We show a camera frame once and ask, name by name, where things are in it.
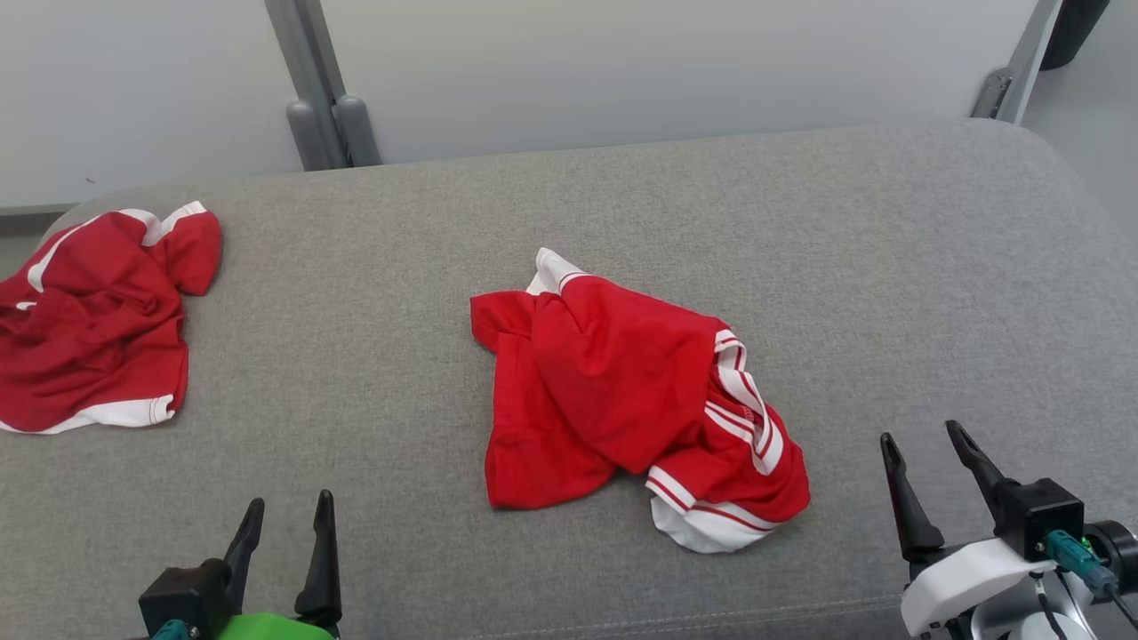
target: white stripe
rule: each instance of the white stripe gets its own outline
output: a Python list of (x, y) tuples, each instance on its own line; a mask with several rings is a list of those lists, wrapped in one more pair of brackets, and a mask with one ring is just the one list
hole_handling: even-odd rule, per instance
[[(671, 475), (669, 475), (668, 471), (665, 471), (660, 467), (653, 466), (651, 469), (649, 469), (648, 477), (663, 485), (668, 491), (671, 492), (673, 495), (676, 497), (677, 500), (682, 502), (679, 506), (676, 507), (677, 510), (686, 511), (688, 507), (693, 502), (695, 502), (695, 497), (692, 495), (690, 491), (684, 489), (684, 485), (679, 484), (679, 482), (676, 478), (671, 477)], [(645, 486), (655, 492), (655, 494), (659, 495), (660, 498), (663, 498), (668, 502), (675, 503), (670, 498), (668, 498), (667, 493), (660, 491), (659, 487), (654, 486), (652, 483), (646, 483)]]
[(199, 213), (206, 213), (207, 211), (208, 210), (201, 206), (201, 203), (199, 203), (198, 200), (193, 200), (190, 204), (182, 205), (181, 208), (167, 215), (166, 220), (162, 221), (162, 237), (165, 237), (167, 233), (173, 231), (174, 225), (178, 224), (179, 220), (183, 218), (189, 218), (191, 215), (197, 215)]
[[(747, 367), (747, 347), (743, 343), (731, 343), (728, 345), (719, 345), (716, 347), (720, 350), (719, 360), (717, 364), (724, 369), (735, 369), (740, 370)], [(735, 359), (739, 359), (739, 367), (735, 367)]]
[[(723, 383), (723, 388), (726, 389), (736, 402), (749, 407), (751, 411), (754, 411), (756, 413), (765, 413), (766, 411), (759, 404), (758, 399), (756, 399), (754, 394), (751, 393), (747, 388), (747, 385), (743, 384), (743, 376), (747, 375), (747, 371), (740, 371), (729, 367), (719, 367), (719, 381)], [(752, 385), (754, 384), (753, 380), (748, 381)]]
[(762, 435), (759, 436), (759, 441), (754, 443), (754, 453), (758, 454), (762, 451), (762, 448), (767, 445), (767, 441), (770, 440), (770, 432), (778, 430), (773, 427), (773, 425), (767, 424), (762, 426)]
[(174, 411), (170, 410), (170, 403), (173, 401), (173, 395), (163, 395), (142, 400), (123, 400), (106, 404), (92, 404), (91, 407), (81, 409), (63, 422), (42, 432), (23, 432), (3, 421), (0, 421), (0, 429), (31, 435), (55, 435), (94, 424), (114, 425), (116, 427), (149, 427), (150, 425), (157, 425), (174, 417)]
[(747, 509), (735, 504), (734, 502), (703, 502), (702, 500), (695, 504), (700, 507), (709, 507), (711, 509), (718, 509), (724, 514), (731, 514), (736, 518), (743, 520), (747, 524), (757, 526), (759, 528), (776, 528), (782, 523), (774, 523), (770, 520), (764, 520), (762, 518), (756, 516), (754, 514), (748, 511)]
[(710, 511), (692, 509), (678, 512), (659, 498), (653, 498), (651, 504), (652, 522), (655, 527), (668, 534), (681, 547), (698, 553), (737, 551), (770, 535), (770, 532), (756, 531)]
[[(142, 224), (146, 224), (146, 233), (142, 236), (141, 244), (143, 247), (152, 247), (154, 245), (158, 244), (158, 240), (163, 239), (164, 237), (166, 237), (167, 233), (173, 231), (174, 224), (176, 224), (179, 220), (188, 215), (195, 215), (205, 212), (206, 208), (201, 206), (201, 203), (195, 200), (188, 205), (182, 206), (174, 213), (170, 214), (170, 216), (166, 218), (165, 222), (159, 221), (158, 218), (155, 214), (150, 213), (149, 211), (142, 211), (140, 208), (122, 208), (118, 210), (117, 212), (110, 211), (107, 213), (121, 213), (123, 215), (138, 220)], [(107, 213), (100, 213), (99, 215), (96, 215), (91, 220), (88, 220), (86, 222), (72, 228), (71, 231), (67, 231), (66, 233), (63, 235), (61, 238), (56, 240), (56, 244), (51, 245), (51, 248), (48, 249), (48, 253), (43, 255), (43, 259), (41, 259), (40, 262), (33, 264), (32, 268), (27, 270), (27, 284), (31, 285), (33, 289), (42, 294), (43, 272), (48, 269), (48, 263), (50, 263), (52, 256), (56, 255), (56, 249), (59, 248), (59, 245), (63, 244), (63, 241), (66, 240), (67, 238), (72, 237), (72, 235), (75, 233), (75, 231), (79, 231), (80, 229), (86, 227), (88, 224), (94, 222), (96, 220), (102, 218), (104, 215), (107, 215)]]
[(539, 296), (544, 293), (553, 293), (545, 288), (545, 282), (542, 281), (541, 273), (534, 273), (534, 279), (529, 281), (529, 286), (526, 287), (526, 293), (531, 296)]
[[(553, 292), (558, 295), (561, 294), (561, 281), (562, 278), (580, 271), (568, 260), (558, 255), (556, 252), (542, 247), (537, 249), (537, 277), (542, 279), (542, 285), (547, 292)], [(577, 276), (567, 278), (566, 281), (572, 280)]]
[(778, 466), (778, 461), (782, 460), (783, 436), (782, 432), (778, 430), (778, 427), (776, 427), (774, 422), (770, 424), (767, 430), (770, 432), (770, 437), (774, 438), (770, 441), (770, 446), (767, 449), (767, 452), (762, 454), (762, 465), (767, 468), (767, 474), (769, 475), (774, 473), (775, 467)]
[(745, 428), (732, 422), (727, 418), (724, 418), (717, 411), (711, 409), (710, 402), (708, 403), (708, 407), (703, 408), (703, 412), (708, 415), (708, 418), (711, 418), (712, 422), (719, 425), (719, 427), (723, 430), (745, 442), (748, 446), (750, 446), (751, 443), (754, 442), (754, 432), (747, 430)]
[(40, 259), (40, 262), (36, 262), (31, 266), (31, 269), (27, 270), (27, 284), (32, 285), (33, 289), (42, 294), (43, 271), (48, 268), (48, 263), (51, 262), (51, 256), (56, 255), (56, 249), (59, 248), (59, 245), (61, 245), (63, 241), (66, 240), (67, 238), (71, 238), (75, 233), (75, 231), (79, 231), (80, 229), (86, 227), (88, 224), (94, 222), (96, 220), (102, 218), (104, 215), (105, 214), (100, 213), (99, 215), (96, 215), (91, 220), (88, 220), (82, 224), (73, 227), (71, 231), (67, 231), (58, 240), (56, 240), (56, 244), (51, 245), (51, 248), (48, 249), (48, 253), (43, 254), (43, 257)]

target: gray fabric surface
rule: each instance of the gray fabric surface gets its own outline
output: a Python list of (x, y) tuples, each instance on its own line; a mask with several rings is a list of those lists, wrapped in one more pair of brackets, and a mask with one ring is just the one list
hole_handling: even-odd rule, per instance
[[(321, 487), (346, 638), (901, 638), (906, 568), (877, 436), (950, 543), (990, 535), (943, 434), (1138, 525), (1138, 261), (1071, 170), (987, 121), (832, 129), (146, 188), (200, 199), (225, 246), (188, 300), (168, 426), (0, 446), (5, 637), (142, 632), (167, 565), (224, 552), (267, 500), (247, 610), (288, 612)], [(733, 556), (654, 531), (620, 477), (530, 511), (486, 503), (494, 356), (468, 297), (539, 246), (734, 326), (814, 502)]]

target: green connector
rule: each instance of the green connector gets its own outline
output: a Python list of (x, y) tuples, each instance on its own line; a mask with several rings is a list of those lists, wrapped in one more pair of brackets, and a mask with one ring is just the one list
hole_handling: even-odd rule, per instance
[(1096, 598), (1106, 597), (1107, 585), (1113, 584), (1118, 588), (1119, 576), (1104, 567), (1103, 561), (1098, 559), (1098, 556), (1092, 550), (1085, 547), (1082, 542), (1075, 540), (1067, 532), (1053, 531), (1047, 534), (1045, 540), (1047, 557), (1055, 560), (1058, 566), (1079, 576)]
[(172, 620), (162, 625), (151, 640), (190, 640), (190, 627), (180, 620)]

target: white trim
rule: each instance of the white trim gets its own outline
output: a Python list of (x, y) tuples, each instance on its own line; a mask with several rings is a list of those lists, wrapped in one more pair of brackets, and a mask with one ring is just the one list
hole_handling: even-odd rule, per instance
[(159, 221), (155, 214), (150, 213), (149, 211), (142, 211), (140, 208), (121, 208), (118, 211), (108, 211), (107, 213), (100, 213), (99, 215), (96, 215), (94, 218), (88, 220), (82, 224), (72, 227), (69, 231), (67, 231), (58, 240), (56, 240), (56, 244), (51, 245), (51, 248), (48, 249), (48, 253), (43, 254), (43, 257), (40, 260), (40, 262), (36, 262), (31, 266), (31, 269), (27, 270), (27, 284), (31, 285), (33, 289), (42, 294), (43, 272), (48, 269), (48, 264), (51, 262), (52, 256), (56, 255), (56, 249), (59, 248), (59, 245), (61, 245), (63, 241), (66, 240), (67, 238), (72, 237), (72, 235), (74, 235), (75, 231), (79, 231), (80, 229), (86, 227), (88, 224), (94, 222), (96, 220), (99, 220), (104, 215), (107, 215), (109, 213), (121, 213), (127, 218), (133, 218), (134, 220), (138, 220), (142, 224), (146, 224), (146, 235), (142, 236), (141, 245), (143, 247), (152, 247), (154, 245), (158, 244), (158, 240), (163, 239), (164, 237), (166, 237), (167, 233), (174, 230), (174, 225), (178, 223), (179, 220), (187, 218), (189, 215), (206, 213), (206, 211), (207, 211), (206, 207), (201, 206), (201, 203), (195, 200), (188, 205), (183, 205), (178, 211), (166, 216), (165, 221)]
[(770, 475), (774, 473), (775, 467), (778, 466), (778, 461), (782, 460), (783, 452), (783, 436), (782, 430), (778, 429), (778, 425), (770, 422), (770, 446), (767, 448), (767, 452), (762, 454), (762, 465), (767, 468), (767, 473), (764, 475)]
[[(724, 391), (734, 397), (736, 402), (741, 402), (762, 417), (759, 437), (751, 438), (748, 442), (751, 443), (751, 461), (754, 463), (754, 469), (768, 476), (774, 473), (778, 466), (778, 461), (782, 460), (784, 449), (783, 435), (767, 413), (767, 404), (759, 394), (759, 387), (754, 383), (754, 378), (743, 369), (747, 366), (747, 346), (742, 342), (737, 342), (739, 338), (735, 334), (727, 329), (720, 330), (715, 337), (716, 353), (718, 354), (716, 364), (719, 374), (719, 383), (723, 385)], [(711, 416), (711, 419), (716, 420), (717, 425), (723, 426), (715, 416)], [(756, 433), (759, 429), (759, 425), (756, 425)], [(767, 446), (767, 441), (770, 441), (770, 445), (760, 457), (759, 452)]]
[(55, 435), (94, 424), (113, 425), (116, 427), (149, 427), (174, 417), (174, 411), (170, 409), (170, 403), (173, 401), (174, 396), (167, 394), (158, 397), (92, 404), (91, 407), (81, 409), (63, 422), (42, 432), (20, 430), (3, 421), (0, 421), (0, 429), (31, 435)]
[(82, 224), (76, 224), (75, 227), (72, 227), (69, 231), (67, 231), (66, 233), (64, 233), (63, 236), (60, 236), (60, 238), (58, 240), (56, 240), (56, 244), (51, 245), (51, 248), (48, 249), (48, 253), (43, 254), (43, 257), (40, 259), (40, 262), (36, 262), (35, 264), (33, 264), (27, 270), (27, 284), (32, 285), (33, 289), (35, 289), (35, 290), (38, 290), (38, 292), (40, 292), (42, 294), (43, 293), (43, 271), (48, 268), (48, 263), (51, 262), (51, 256), (56, 255), (56, 249), (59, 248), (59, 245), (63, 244), (63, 241), (66, 240), (67, 238), (71, 238), (72, 235), (75, 233), (75, 231), (79, 231), (80, 229), (86, 227), (88, 224), (94, 222), (96, 220), (98, 220), (98, 219), (100, 219), (102, 216), (104, 216), (104, 214), (100, 213), (99, 215), (96, 215), (94, 218), (92, 218), (91, 220), (88, 220), (86, 222), (84, 222)]
[(707, 507), (709, 509), (716, 509), (725, 514), (731, 514), (732, 516), (735, 516), (736, 518), (759, 528), (774, 530), (782, 525), (782, 523), (765, 520), (734, 502), (704, 502), (700, 500), (693, 504), (693, 507)]
[(660, 487), (655, 486), (655, 484), (648, 481), (644, 482), (644, 486), (652, 490), (652, 492), (659, 495), (661, 499), (667, 500), (668, 503), (671, 504), (673, 508), (675, 508), (677, 511), (686, 511), (687, 509), (691, 508), (693, 503), (695, 503), (695, 497), (692, 495), (690, 491), (684, 489), (684, 485), (679, 484), (679, 481), (671, 477), (671, 475), (668, 471), (665, 471), (660, 467), (653, 465), (652, 468), (648, 470), (648, 477), (650, 479), (660, 483), (665, 489), (670, 491), (671, 494), (676, 497), (676, 500), (679, 501), (678, 504), (674, 500), (671, 500), (671, 498), (667, 493), (660, 491)]
[(679, 512), (660, 498), (651, 500), (652, 522), (677, 544), (698, 553), (729, 553), (770, 535), (728, 517), (692, 509)]
[(564, 286), (572, 280), (583, 276), (592, 276), (592, 273), (585, 273), (580, 269), (577, 269), (574, 263), (561, 257), (556, 252), (545, 247), (537, 249), (536, 263), (537, 274), (534, 276), (534, 280), (526, 288), (526, 292), (531, 295), (543, 292), (561, 295)]
[(711, 401), (707, 402), (707, 405), (703, 408), (703, 412), (707, 415), (708, 418), (711, 418), (711, 421), (718, 425), (719, 428), (737, 437), (739, 440), (745, 442), (749, 448), (753, 448), (754, 425), (751, 424), (751, 428), (747, 428), (745, 424), (748, 424), (748, 420), (745, 418), (735, 416), (735, 419), (737, 421), (732, 420), (731, 418), (727, 417), (731, 415), (729, 411), (717, 407)]

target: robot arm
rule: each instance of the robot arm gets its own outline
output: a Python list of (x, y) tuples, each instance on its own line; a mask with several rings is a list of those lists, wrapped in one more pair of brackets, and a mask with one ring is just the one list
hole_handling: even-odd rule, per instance
[(312, 528), (316, 544), (304, 589), (296, 597), (297, 618), (242, 614), (249, 559), (261, 542), (265, 501), (249, 503), (225, 558), (196, 568), (170, 567), (139, 598), (152, 640), (332, 640), (339, 637), (340, 576), (332, 493), (320, 492)]
[(946, 422), (960, 462), (972, 471), (996, 538), (945, 548), (907, 477), (890, 434), (881, 436), (901, 556), (910, 584), (901, 617), (914, 638), (940, 629), (953, 638), (1091, 639), (1085, 607), (1138, 591), (1138, 542), (1122, 525), (1083, 523), (1083, 503), (1050, 478), (1007, 478), (964, 427)]

